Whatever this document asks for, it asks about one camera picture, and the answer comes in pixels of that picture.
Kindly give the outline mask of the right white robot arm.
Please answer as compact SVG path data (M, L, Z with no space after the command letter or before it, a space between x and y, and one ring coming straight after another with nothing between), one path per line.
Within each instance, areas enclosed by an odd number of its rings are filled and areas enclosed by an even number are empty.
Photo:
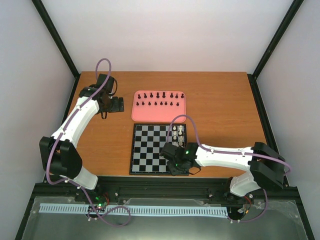
M224 192L217 194L217 197L231 204L243 203L247 194L259 189L272 192L282 190L284 176L290 169L285 159L263 142L243 148L213 147L195 142L182 147L167 142L159 155L166 159L173 176L202 167L243 171L240 176L230 177Z

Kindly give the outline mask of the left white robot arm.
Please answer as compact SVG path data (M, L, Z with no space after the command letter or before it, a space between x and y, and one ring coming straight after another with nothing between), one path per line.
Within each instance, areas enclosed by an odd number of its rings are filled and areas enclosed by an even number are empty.
M73 182L83 187L92 201L103 198L104 188L98 185L98 177L89 172L77 151L79 139L91 119L100 115L103 120L109 113L124 111L124 99L115 94L117 80L108 74L99 74L97 82L84 87L75 107L50 137L42 137L39 142L42 166L46 177L56 175L64 182Z

